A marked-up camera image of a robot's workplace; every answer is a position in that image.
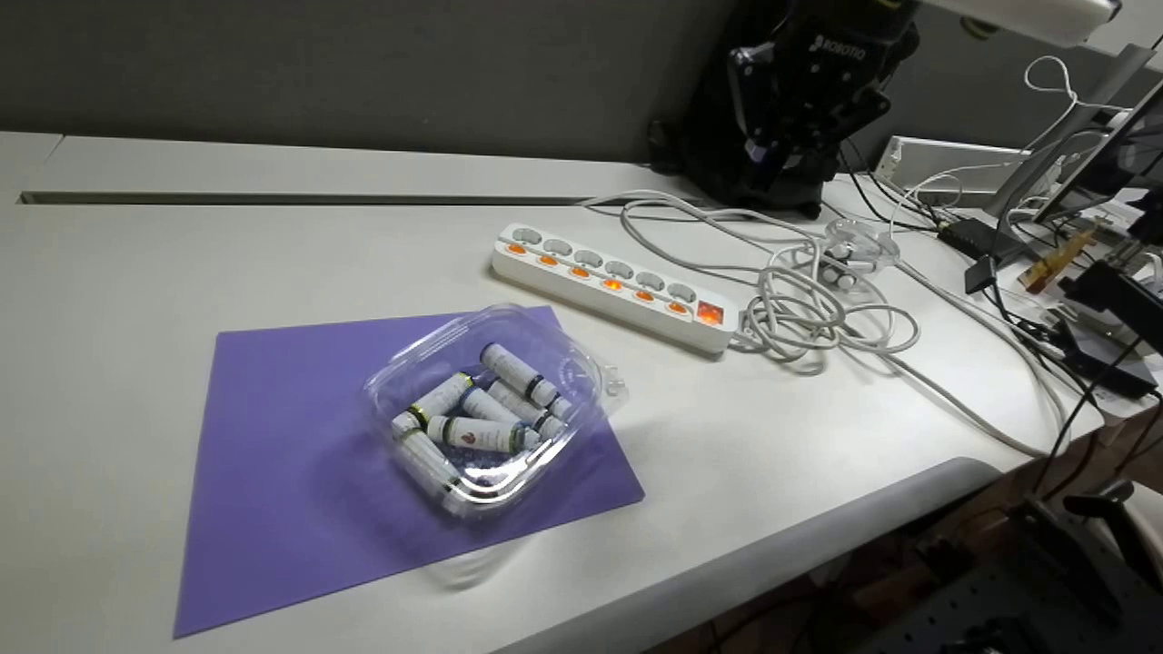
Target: power strip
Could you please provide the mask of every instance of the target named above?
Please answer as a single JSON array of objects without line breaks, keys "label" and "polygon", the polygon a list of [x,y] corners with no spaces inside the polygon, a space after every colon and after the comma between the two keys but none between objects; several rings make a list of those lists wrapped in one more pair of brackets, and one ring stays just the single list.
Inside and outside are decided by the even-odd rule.
[{"label": "power strip", "polygon": [[663,280],[627,258],[535,224],[510,224],[494,241],[489,265],[500,280],[593,310],[706,356],[723,356],[737,330],[737,310],[723,293]]}]

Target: purple paper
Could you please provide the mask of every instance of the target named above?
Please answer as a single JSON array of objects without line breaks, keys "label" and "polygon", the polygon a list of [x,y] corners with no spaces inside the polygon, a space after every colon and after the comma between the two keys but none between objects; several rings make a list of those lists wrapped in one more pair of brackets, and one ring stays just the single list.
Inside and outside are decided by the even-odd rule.
[{"label": "purple paper", "polygon": [[513,511],[441,515],[388,463],[363,380],[447,320],[216,336],[178,640],[644,498],[615,431],[594,430]]}]

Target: floor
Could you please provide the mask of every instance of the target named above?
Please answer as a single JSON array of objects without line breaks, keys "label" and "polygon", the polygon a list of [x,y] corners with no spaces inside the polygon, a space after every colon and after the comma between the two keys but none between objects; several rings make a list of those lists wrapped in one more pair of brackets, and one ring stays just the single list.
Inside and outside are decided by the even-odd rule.
[{"label": "floor", "polygon": [[[1068,492],[1089,492],[1110,481],[1146,430],[1146,442],[1152,452],[1134,459],[1124,475],[1163,492],[1163,417],[1159,424],[1152,424],[1152,417],[1157,411],[1092,435],[1092,459],[1084,475],[1068,482]],[[1075,442],[1064,459],[1057,459],[1041,475],[1041,492],[1072,475],[1072,470],[1087,459],[1087,448],[1089,442]],[[783,589],[775,589],[653,648],[653,654],[850,652],[935,589],[935,564],[941,567],[941,551],[935,551],[936,540],[957,540],[961,551],[989,551],[989,540],[1008,524],[1008,508],[1027,498],[1035,475],[1040,464],[1024,464],[1014,475],[1001,475],[989,492],[972,495],[969,503],[949,508],[946,515],[923,521],[850,551],[843,572],[829,580],[796,579]]]}]

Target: white cylindrical part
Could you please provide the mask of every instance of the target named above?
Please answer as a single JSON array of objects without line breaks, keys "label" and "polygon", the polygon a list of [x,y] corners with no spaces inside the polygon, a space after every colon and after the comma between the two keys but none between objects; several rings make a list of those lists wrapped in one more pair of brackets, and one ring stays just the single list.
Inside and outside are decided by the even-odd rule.
[{"label": "white cylindrical part", "polygon": [[563,399],[559,390],[546,373],[539,373],[531,365],[523,365],[504,346],[499,346],[499,343],[485,346],[479,360],[489,373],[499,373],[517,395],[531,399],[535,407],[553,411],[559,417],[568,417],[574,411],[569,399]]},{"label": "white cylindrical part", "polygon": [[1110,21],[1110,0],[930,0],[953,16],[968,16],[1057,49],[1087,42],[1092,30]]},{"label": "white cylindrical part", "polygon": [[531,420],[531,430],[539,430],[546,439],[568,431],[568,420],[547,413],[547,411],[539,411],[535,402],[518,399],[510,384],[500,380],[489,380],[483,390],[485,395],[494,395],[504,411],[513,411],[518,420]]},{"label": "white cylindrical part", "polygon": [[430,439],[458,452],[517,453],[535,452],[541,435],[523,420],[432,417]]},{"label": "white cylindrical part", "polygon": [[447,495],[458,481],[458,470],[422,431],[396,439],[396,453],[398,453],[407,475],[432,498]]},{"label": "white cylindrical part", "polygon": [[510,411],[504,402],[499,402],[489,392],[483,390],[468,390],[468,395],[461,399],[461,411],[483,420],[518,420],[517,411]]},{"label": "white cylindrical part", "polygon": [[392,417],[392,435],[402,439],[407,431],[426,431],[426,420],[449,411],[473,390],[468,373],[449,373],[422,399],[415,399],[402,413]]}]

